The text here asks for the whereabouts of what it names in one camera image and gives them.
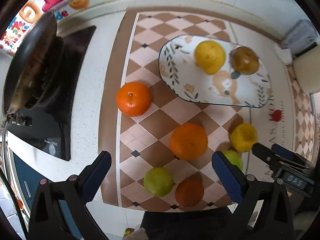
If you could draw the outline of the cherry tomato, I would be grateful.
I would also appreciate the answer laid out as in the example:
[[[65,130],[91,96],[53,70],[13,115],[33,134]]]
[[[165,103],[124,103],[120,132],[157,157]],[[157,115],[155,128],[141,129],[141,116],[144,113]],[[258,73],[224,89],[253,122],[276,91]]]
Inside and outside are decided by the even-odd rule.
[[[271,120],[275,122],[280,122],[283,118],[282,111],[277,109],[274,110],[273,113],[271,114]]]

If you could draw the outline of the large green apple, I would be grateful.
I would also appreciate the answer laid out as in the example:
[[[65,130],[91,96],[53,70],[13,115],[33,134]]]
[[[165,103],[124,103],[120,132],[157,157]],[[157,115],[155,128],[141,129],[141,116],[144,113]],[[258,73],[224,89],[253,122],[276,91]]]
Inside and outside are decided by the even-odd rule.
[[[236,165],[240,170],[243,169],[243,162],[240,155],[238,155],[237,152],[233,150],[225,150],[222,151],[222,153],[225,155],[225,157],[229,160],[229,162],[233,165]]]

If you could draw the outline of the round yellow lemon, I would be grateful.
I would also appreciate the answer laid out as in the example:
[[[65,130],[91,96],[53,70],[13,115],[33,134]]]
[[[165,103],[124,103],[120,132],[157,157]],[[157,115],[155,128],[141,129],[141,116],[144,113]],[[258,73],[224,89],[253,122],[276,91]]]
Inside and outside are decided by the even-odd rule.
[[[249,152],[253,145],[258,142],[258,133],[252,124],[243,123],[234,129],[229,136],[229,140],[238,152]]]

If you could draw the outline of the dark red orange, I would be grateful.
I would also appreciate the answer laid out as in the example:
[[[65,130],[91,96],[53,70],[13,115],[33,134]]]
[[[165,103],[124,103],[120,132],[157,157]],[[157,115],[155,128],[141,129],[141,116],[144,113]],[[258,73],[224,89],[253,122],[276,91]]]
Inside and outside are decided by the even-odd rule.
[[[175,199],[183,207],[194,207],[204,196],[202,181],[196,178],[187,178],[178,184],[175,190]]]

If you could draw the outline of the small green apple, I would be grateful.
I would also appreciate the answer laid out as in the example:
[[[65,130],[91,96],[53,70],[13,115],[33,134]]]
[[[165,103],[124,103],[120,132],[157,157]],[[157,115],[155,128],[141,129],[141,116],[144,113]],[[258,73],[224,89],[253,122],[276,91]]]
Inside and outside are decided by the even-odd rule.
[[[143,184],[146,191],[154,197],[164,197],[171,192],[174,181],[169,170],[155,167],[146,172]]]

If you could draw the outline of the large orange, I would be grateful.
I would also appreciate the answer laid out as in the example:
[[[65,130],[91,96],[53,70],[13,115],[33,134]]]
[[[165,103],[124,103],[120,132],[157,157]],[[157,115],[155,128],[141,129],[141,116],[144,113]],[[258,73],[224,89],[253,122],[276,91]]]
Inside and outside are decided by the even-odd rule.
[[[207,147],[208,136],[204,128],[193,123],[185,123],[176,128],[169,142],[173,155],[184,161],[199,159]]]

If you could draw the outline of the brown apple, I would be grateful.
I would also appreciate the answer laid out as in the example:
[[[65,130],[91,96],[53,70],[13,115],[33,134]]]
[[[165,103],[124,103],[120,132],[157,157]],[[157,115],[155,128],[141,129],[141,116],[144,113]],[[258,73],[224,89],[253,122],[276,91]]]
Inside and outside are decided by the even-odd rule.
[[[242,75],[252,75],[259,69],[259,59],[255,52],[246,47],[240,46],[230,52],[231,66]]]

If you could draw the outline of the small orange tangerine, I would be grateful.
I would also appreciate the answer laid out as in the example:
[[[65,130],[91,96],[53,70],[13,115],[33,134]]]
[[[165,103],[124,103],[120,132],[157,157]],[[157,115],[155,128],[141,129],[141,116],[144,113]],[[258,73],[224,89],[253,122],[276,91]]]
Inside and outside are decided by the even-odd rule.
[[[136,117],[143,115],[150,108],[152,97],[148,87],[143,83],[129,82],[118,90],[116,103],[121,113]]]

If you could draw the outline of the yellow pear-shaped lemon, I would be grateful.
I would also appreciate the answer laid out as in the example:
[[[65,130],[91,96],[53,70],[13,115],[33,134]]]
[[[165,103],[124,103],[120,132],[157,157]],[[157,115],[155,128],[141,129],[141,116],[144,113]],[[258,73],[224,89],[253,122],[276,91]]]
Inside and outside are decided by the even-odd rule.
[[[215,41],[206,40],[200,42],[194,51],[195,64],[208,75],[217,73],[226,61],[226,53],[223,47]]]

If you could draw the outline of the black gas stove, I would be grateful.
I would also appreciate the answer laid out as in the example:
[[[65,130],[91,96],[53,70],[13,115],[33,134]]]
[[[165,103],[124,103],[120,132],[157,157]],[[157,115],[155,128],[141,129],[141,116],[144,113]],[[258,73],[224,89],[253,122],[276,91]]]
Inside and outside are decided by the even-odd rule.
[[[25,125],[11,120],[8,130],[29,145],[59,159],[71,159],[71,118],[81,66],[96,30],[92,25],[55,37],[44,59],[41,86],[18,111]]]

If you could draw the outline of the cream utensil holder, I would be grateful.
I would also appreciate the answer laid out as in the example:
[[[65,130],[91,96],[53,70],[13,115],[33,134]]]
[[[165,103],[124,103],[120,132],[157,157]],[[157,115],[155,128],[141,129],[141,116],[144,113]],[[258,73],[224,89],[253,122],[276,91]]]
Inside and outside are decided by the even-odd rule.
[[[293,60],[297,82],[305,94],[320,90],[320,52],[319,46]]]

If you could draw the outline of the checkered table mat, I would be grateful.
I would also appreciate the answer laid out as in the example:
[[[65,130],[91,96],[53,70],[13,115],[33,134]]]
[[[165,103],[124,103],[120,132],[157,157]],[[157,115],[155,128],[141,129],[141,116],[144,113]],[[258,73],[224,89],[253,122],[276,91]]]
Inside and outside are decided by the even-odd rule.
[[[161,79],[158,54],[166,42],[180,35],[252,46],[271,76],[273,89],[267,104],[252,109],[179,98]],[[300,90],[292,66],[280,61],[274,45],[251,29],[213,16],[168,10],[126,12],[114,40],[100,111],[99,149],[112,156],[111,169],[101,185],[102,201],[143,211],[184,211],[174,191],[154,197],[144,188],[146,172],[163,167],[170,171],[175,186],[188,177],[202,181],[204,196],[197,210],[230,204],[211,157],[217,150],[231,149],[229,136],[242,123],[253,124],[262,144],[281,144],[315,162],[317,142],[310,96]],[[151,93],[151,106],[141,116],[129,117],[117,107],[117,92],[129,82],[143,83]],[[271,120],[277,109],[283,114],[280,122]],[[173,131],[185,123],[203,127],[208,136],[207,150],[199,159],[182,161],[169,148]]]

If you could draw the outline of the black frying pan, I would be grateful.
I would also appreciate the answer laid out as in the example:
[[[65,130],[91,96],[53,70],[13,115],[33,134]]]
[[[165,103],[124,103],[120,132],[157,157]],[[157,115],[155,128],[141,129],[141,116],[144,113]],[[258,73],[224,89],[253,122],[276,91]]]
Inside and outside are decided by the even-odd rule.
[[[28,30],[13,57],[3,89],[3,114],[16,113],[40,85],[41,68],[56,37],[57,21],[47,12]]]

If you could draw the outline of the floral oval plate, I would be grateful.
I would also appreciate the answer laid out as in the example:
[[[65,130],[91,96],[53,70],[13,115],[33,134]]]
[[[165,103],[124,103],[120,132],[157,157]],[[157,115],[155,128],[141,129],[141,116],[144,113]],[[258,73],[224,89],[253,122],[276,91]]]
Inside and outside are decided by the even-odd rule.
[[[232,42],[181,35],[162,46],[158,66],[167,87],[185,101],[261,108],[272,92],[258,55]]]

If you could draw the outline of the colourful wall sticker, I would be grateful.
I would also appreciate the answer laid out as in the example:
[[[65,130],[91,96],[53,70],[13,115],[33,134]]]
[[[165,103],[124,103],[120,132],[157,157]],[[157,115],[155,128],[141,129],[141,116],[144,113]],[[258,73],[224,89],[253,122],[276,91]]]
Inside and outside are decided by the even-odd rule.
[[[1,37],[1,53],[13,56],[28,29],[51,11],[57,21],[67,18],[78,10],[85,10],[95,0],[29,0],[18,11]]]

